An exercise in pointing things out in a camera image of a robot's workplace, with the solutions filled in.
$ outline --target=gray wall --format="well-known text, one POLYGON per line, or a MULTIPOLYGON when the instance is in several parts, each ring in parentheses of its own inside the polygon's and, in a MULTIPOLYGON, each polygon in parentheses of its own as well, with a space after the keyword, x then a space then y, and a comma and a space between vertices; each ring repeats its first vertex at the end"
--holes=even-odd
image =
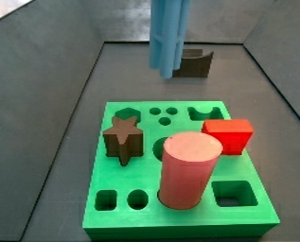
POLYGON ((103 41, 75 0, 0 21, 0 240, 17 240, 103 41))
POLYGON ((300 115, 300 0, 277 0, 243 43, 300 115))
MULTIPOLYGON (((186 42, 242 43, 273 0, 191 0, 186 42)), ((107 41, 147 41, 150 0, 88 0, 107 41)))

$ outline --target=pink cylinder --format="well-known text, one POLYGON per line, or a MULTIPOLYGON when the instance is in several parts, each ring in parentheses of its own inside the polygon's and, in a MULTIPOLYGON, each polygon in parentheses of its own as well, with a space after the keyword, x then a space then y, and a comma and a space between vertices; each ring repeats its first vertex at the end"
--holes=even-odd
POLYGON ((197 206, 210 179, 222 145, 209 134, 179 132, 163 145, 159 201, 183 210, 197 206))

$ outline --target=red cube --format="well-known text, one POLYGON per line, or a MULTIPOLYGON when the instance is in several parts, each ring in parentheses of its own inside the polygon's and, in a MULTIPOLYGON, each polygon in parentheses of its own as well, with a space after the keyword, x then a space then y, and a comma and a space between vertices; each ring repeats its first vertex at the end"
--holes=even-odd
POLYGON ((253 128, 246 119, 206 119, 201 132, 219 140, 222 155, 241 155, 253 134, 253 128))

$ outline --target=hole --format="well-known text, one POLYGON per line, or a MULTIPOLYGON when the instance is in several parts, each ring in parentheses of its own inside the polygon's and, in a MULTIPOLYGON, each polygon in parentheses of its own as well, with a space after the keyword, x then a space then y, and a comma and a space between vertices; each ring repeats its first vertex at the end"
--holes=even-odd
POLYGON ((163 156, 163 144, 165 144, 165 140, 167 139, 167 137, 163 137, 161 139, 158 139, 155 142, 154 142, 154 145, 153 145, 153 154, 154 154, 154 157, 155 159, 162 162, 162 156, 163 156))
POLYGON ((161 117, 161 118, 158 119, 158 123, 159 123, 161 125, 163 125, 163 126, 167 126, 167 125, 170 125, 170 123, 171 123, 171 119, 170 119, 169 117, 161 117))
POLYGON ((149 196, 143 190, 134 190, 127 195, 127 205, 134 210, 140 210, 149 203, 149 196))
POLYGON ((151 108, 150 109, 150 114, 158 115, 161 113, 161 110, 158 108, 151 108))
POLYGON ((177 108, 166 109, 166 113, 170 114, 170 115, 175 115, 177 114, 177 108))
POLYGON ((134 110, 131 108, 124 108, 114 113, 116 117, 120 119, 126 120, 130 117, 135 116, 136 117, 136 123, 140 122, 140 112, 138 110, 134 110))
POLYGON ((247 181, 213 181, 218 207, 256 206, 257 200, 247 181))
POLYGON ((194 107, 187 108, 187 113, 193 121, 202 121, 205 119, 223 119, 219 108, 214 107, 207 113, 202 113, 195 110, 194 107))
POLYGON ((116 191, 102 190, 96 193, 95 209, 98 211, 111 211, 116 207, 116 191))

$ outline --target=circular hole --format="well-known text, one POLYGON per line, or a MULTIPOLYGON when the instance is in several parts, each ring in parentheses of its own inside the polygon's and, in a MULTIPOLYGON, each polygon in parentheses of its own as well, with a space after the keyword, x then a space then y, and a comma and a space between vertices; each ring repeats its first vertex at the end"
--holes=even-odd
POLYGON ((155 159, 162 162, 162 156, 163 156, 163 145, 165 145, 165 140, 167 139, 167 137, 163 137, 161 139, 158 139, 155 142, 154 142, 154 145, 153 145, 153 154, 154 154, 154 157, 155 159))
POLYGON ((158 115, 161 113, 161 110, 158 108, 151 108, 150 109, 150 114, 158 115))
POLYGON ((167 126, 167 125, 170 125, 170 123, 171 123, 171 119, 170 119, 169 117, 161 117, 161 118, 158 119, 158 123, 159 123, 161 125, 163 125, 163 126, 167 126))
POLYGON ((166 113, 170 114, 170 115, 175 115, 177 114, 177 108, 166 109, 166 113))
POLYGON ((134 190, 127 195, 127 205, 134 210, 140 210, 149 203, 149 196, 143 190, 134 190))

